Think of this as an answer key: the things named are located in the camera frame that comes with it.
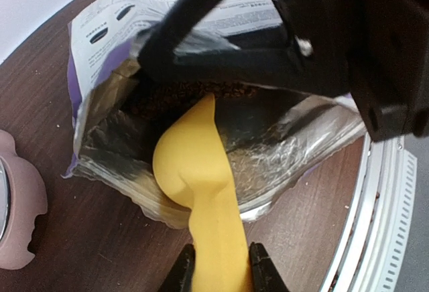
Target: crumpled foil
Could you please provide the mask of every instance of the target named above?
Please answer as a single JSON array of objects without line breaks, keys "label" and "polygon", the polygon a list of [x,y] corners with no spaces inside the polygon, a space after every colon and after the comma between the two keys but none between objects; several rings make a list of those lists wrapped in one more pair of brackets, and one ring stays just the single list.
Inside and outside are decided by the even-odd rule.
[{"label": "crumpled foil", "polygon": [[[82,126],[76,130],[83,132],[75,138],[78,163],[72,173],[101,180],[129,196],[151,219],[184,228],[189,210],[162,193],[151,169],[152,153],[164,130],[121,110],[135,86],[135,70],[129,69],[134,65],[124,62],[82,104],[77,120]],[[244,221],[269,212],[305,171],[365,132],[353,106],[286,90],[260,89],[251,98],[218,99],[215,121]]]}]

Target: metal lid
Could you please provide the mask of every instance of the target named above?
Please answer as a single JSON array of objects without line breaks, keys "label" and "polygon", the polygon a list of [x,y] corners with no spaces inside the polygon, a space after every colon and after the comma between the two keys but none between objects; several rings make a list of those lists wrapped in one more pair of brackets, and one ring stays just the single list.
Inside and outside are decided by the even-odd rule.
[{"label": "metal lid", "polygon": [[0,240],[6,231],[10,209],[10,187],[7,179],[6,169],[0,159]]}]

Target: spoon handle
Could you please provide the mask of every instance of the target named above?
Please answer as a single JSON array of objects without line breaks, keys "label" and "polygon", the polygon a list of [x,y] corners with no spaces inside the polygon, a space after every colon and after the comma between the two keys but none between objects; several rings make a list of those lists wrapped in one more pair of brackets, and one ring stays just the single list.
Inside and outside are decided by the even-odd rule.
[{"label": "spoon handle", "polygon": [[233,183],[216,194],[194,193],[189,228],[196,251],[192,292],[252,291],[249,252]]}]

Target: metal screw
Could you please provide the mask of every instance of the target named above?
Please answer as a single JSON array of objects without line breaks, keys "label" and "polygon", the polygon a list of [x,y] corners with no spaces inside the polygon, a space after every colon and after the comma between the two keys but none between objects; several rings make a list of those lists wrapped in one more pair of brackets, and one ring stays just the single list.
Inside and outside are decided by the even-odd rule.
[{"label": "metal screw", "polygon": [[311,45],[310,40],[296,38],[296,41],[303,56],[307,57],[313,54],[313,46]]}]

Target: open foil bag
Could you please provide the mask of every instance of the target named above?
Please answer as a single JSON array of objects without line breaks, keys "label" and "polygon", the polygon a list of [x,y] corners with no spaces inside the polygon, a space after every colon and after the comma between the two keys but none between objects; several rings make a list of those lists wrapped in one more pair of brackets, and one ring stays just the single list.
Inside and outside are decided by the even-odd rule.
[{"label": "open foil bag", "polygon": [[[192,103],[155,120],[133,110],[151,88],[160,87],[144,76],[136,57],[174,2],[97,0],[70,24],[74,153],[66,177],[101,180],[129,196],[147,217],[183,228],[189,210],[162,193],[151,159],[160,135]],[[237,49],[229,37],[280,23],[271,0],[225,0],[176,52]],[[255,86],[250,95],[241,96],[240,87],[237,92],[218,97],[215,121],[244,221],[268,213],[306,171],[365,133],[347,97],[328,99]]]}]

